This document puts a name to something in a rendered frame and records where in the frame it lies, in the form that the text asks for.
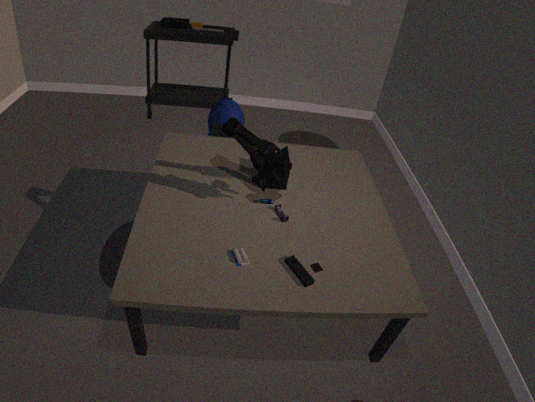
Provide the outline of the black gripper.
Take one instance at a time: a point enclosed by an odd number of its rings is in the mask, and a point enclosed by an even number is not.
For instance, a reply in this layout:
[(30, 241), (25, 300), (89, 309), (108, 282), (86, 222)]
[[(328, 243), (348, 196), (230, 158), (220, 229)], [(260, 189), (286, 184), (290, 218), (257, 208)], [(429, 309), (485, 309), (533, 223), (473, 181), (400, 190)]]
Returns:
[(270, 173), (270, 171), (272, 170), (276, 170), (277, 168), (275, 168), (274, 166), (269, 166), (269, 165), (266, 165), (266, 163), (263, 164), (264, 166), (264, 170), (262, 171), (263, 175), (255, 175), (254, 177), (252, 177), (252, 182), (254, 184), (256, 184), (257, 186), (261, 187), (263, 191), (265, 191), (265, 188), (266, 188), (266, 184), (269, 184), (270, 188), (272, 188), (272, 186), (274, 185), (274, 182), (270, 179), (269, 180), (269, 183), (267, 182), (268, 180), (268, 175)]

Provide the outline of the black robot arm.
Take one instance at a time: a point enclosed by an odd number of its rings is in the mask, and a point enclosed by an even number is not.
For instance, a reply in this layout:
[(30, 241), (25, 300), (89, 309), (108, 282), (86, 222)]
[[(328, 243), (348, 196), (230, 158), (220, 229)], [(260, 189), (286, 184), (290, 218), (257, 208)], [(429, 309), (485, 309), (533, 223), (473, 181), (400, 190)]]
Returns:
[[(258, 171), (263, 171), (266, 165), (274, 166), (277, 169), (270, 171), (267, 179), (271, 179), (276, 185), (286, 179), (286, 174), (291, 170), (293, 164), (280, 155), (282, 152), (275, 143), (269, 143), (267, 140), (260, 140), (256, 135), (243, 127), (237, 118), (230, 118), (222, 126), (222, 131), (233, 137), (250, 155), (253, 166)], [(277, 152), (275, 152), (277, 150)]]

